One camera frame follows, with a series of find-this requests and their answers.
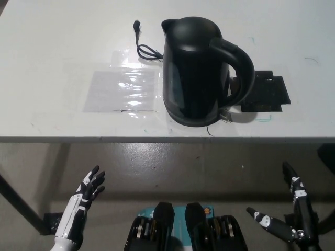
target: power cord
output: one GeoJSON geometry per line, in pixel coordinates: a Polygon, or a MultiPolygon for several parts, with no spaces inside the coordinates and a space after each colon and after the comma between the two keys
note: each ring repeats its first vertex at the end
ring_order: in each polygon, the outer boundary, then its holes
{"type": "Polygon", "coordinates": [[[139,20],[136,20],[134,22],[134,25],[132,26],[134,28],[135,31],[135,40],[136,40],[136,46],[137,46],[137,54],[140,58],[142,59],[146,59],[146,60],[159,60],[159,59],[163,59],[163,55],[161,53],[159,53],[158,51],[153,50],[152,48],[150,48],[149,46],[147,46],[146,44],[140,44],[138,45],[138,40],[140,38],[140,24],[141,22],[139,20]]]}

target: white table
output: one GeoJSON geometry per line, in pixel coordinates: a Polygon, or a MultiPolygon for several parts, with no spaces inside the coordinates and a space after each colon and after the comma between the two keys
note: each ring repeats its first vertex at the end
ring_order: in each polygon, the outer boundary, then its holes
{"type": "Polygon", "coordinates": [[[334,10],[334,1],[315,0],[10,0],[0,16],[0,141],[334,142],[334,10]],[[214,137],[174,122],[162,100],[162,65],[139,61],[132,24],[141,21],[140,43],[163,53],[161,22],[186,16],[211,19],[256,70],[283,76],[292,104],[273,113],[233,107],[235,122],[208,127],[214,137]],[[100,110],[104,89],[92,89],[94,74],[129,68],[155,76],[153,111],[130,114],[117,103],[100,110]]]}

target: plug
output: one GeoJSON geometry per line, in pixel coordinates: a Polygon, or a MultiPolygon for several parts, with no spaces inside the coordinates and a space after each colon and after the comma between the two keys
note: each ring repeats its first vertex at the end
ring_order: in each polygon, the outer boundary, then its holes
{"type": "Polygon", "coordinates": [[[134,22],[134,24],[132,25],[132,27],[134,28],[135,32],[140,32],[140,25],[141,25],[141,22],[139,20],[136,20],[134,22]]]}

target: plastic sheet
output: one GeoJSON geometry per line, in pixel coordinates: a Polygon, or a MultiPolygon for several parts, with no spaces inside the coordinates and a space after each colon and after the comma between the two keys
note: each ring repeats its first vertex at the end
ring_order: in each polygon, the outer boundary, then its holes
{"type": "Polygon", "coordinates": [[[116,67],[96,71],[84,106],[85,112],[151,111],[157,70],[116,67]]]}

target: black pad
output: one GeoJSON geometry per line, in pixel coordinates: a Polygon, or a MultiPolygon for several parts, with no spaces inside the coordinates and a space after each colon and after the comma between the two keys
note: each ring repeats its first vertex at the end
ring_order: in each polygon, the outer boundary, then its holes
{"type": "MultiPolygon", "coordinates": [[[[272,71],[255,71],[255,83],[249,95],[240,104],[242,112],[282,111],[281,105],[290,105],[286,86],[281,76],[273,76],[272,71]]],[[[230,82],[232,94],[238,90],[239,82],[230,82]]]]}

